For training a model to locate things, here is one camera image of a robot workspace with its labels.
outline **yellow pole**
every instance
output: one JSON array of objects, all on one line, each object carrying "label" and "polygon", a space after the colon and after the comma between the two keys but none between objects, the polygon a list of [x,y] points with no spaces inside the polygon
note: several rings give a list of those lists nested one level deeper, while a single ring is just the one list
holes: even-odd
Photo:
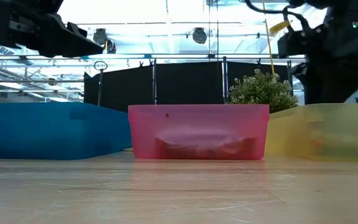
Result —
[{"label": "yellow pole", "polygon": [[[262,4],[264,5],[264,10],[266,10],[265,0],[262,0]],[[265,27],[266,27],[266,35],[267,35],[268,52],[270,54],[270,63],[272,64],[272,74],[274,75],[275,72],[274,72],[274,64],[273,64],[272,45],[270,44],[269,27],[267,25],[266,14],[265,14]]]}]

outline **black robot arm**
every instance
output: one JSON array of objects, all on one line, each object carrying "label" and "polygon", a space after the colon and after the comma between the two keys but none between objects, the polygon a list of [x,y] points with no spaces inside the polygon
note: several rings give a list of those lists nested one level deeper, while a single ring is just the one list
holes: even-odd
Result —
[{"label": "black robot arm", "polygon": [[302,30],[289,29],[278,41],[279,57],[306,55],[306,62],[293,68],[304,86],[305,103],[345,102],[358,90],[358,0],[287,2],[292,8],[306,3],[327,8],[320,26],[310,29],[302,23]]},{"label": "black robot arm", "polygon": [[70,22],[64,25],[57,14],[62,2],[0,0],[0,45],[24,45],[46,57],[101,54],[103,48],[86,38],[87,31]]}]

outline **ceiling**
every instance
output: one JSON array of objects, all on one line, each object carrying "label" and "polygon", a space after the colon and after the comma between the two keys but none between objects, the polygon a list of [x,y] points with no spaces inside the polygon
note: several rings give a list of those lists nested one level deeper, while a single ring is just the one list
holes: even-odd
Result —
[{"label": "ceiling", "polygon": [[[265,18],[268,27],[271,27],[281,22],[282,16],[270,14],[265,16],[250,10],[244,3],[234,4],[234,1],[221,0],[219,3],[227,4],[209,7],[206,0],[64,0],[58,13],[64,22],[74,22],[80,28],[87,30],[90,39],[93,38],[96,29],[106,29],[108,37],[116,45],[117,55],[95,57],[109,58],[109,70],[136,67],[139,66],[139,61],[144,62],[145,65],[148,63],[148,59],[124,59],[131,58],[131,55],[114,58],[118,54],[164,54],[164,59],[158,60],[158,63],[198,61],[180,59],[178,57],[182,56],[176,54],[254,54],[255,58],[260,57],[258,54],[268,54]],[[263,7],[261,0],[253,0],[253,2],[257,7]],[[287,5],[285,0],[265,0],[265,2],[267,9],[281,10]],[[309,6],[300,7],[295,12],[303,14],[311,26],[319,25],[325,15],[324,10],[316,10]],[[296,19],[290,18],[290,20],[295,29],[300,28]],[[202,27],[207,33],[208,39],[205,44],[197,44],[193,41],[191,34],[196,27]],[[273,54],[277,53],[276,42],[281,36],[282,33],[269,37]],[[24,47],[17,50],[16,54],[37,55],[37,52]],[[31,63],[25,65],[1,58],[0,67],[22,76],[31,74],[32,78],[41,80],[48,78],[78,80],[82,78],[85,70],[90,73],[95,72],[92,70],[94,63],[92,58],[39,59],[41,60],[33,59]],[[62,83],[52,87],[48,85],[41,87],[83,90],[82,83]]]}]

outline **translucent plastic bin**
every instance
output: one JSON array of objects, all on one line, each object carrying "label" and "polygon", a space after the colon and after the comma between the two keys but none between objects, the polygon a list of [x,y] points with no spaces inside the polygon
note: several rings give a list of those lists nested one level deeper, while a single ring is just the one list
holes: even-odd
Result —
[{"label": "translucent plastic bin", "polygon": [[135,105],[132,147],[143,159],[261,159],[268,105]]}]

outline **green plant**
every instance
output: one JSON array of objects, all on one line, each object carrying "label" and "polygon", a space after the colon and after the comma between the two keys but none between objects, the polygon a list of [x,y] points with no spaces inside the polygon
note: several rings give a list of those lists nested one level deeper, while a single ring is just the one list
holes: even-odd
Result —
[{"label": "green plant", "polygon": [[263,73],[259,69],[252,77],[235,79],[234,86],[230,87],[229,99],[231,104],[267,104],[270,113],[294,108],[298,103],[298,97],[291,96],[288,81],[280,82],[277,74]]}]

